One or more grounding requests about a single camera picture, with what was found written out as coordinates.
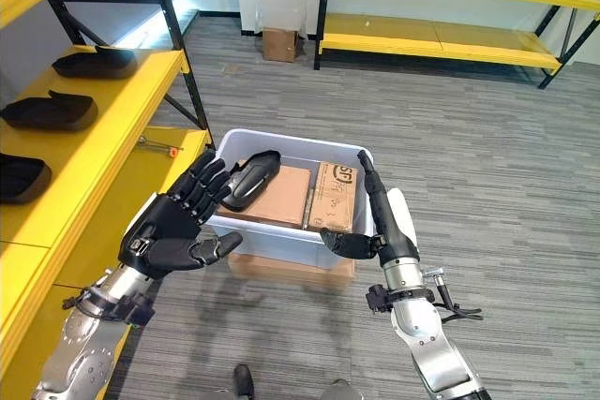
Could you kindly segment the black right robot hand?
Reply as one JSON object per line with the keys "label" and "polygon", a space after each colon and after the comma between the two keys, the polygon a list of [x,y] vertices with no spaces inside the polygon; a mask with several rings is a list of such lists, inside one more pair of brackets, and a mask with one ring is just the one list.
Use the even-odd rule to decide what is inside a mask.
{"label": "black right robot hand", "polygon": [[399,228],[392,207],[371,159],[365,151],[357,157],[365,171],[364,186],[369,197],[371,215],[377,233],[366,236],[359,233],[343,233],[323,228],[320,236],[325,246],[334,254],[347,259],[373,259],[380,265],[402,258],[420,260],[416,245]]}

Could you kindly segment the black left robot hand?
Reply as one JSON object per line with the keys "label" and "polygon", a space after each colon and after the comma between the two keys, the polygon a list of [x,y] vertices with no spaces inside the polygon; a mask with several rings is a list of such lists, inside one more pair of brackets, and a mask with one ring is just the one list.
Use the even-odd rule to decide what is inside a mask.
{"label": "black left robot hand", "polygon": [[123,237],[118,260],[153,279],[201,269],[243,242],[236,231],[199,239],[202,225],[231,193],[230,173],[212,149],[204,151],[165,192],[143,207]]}

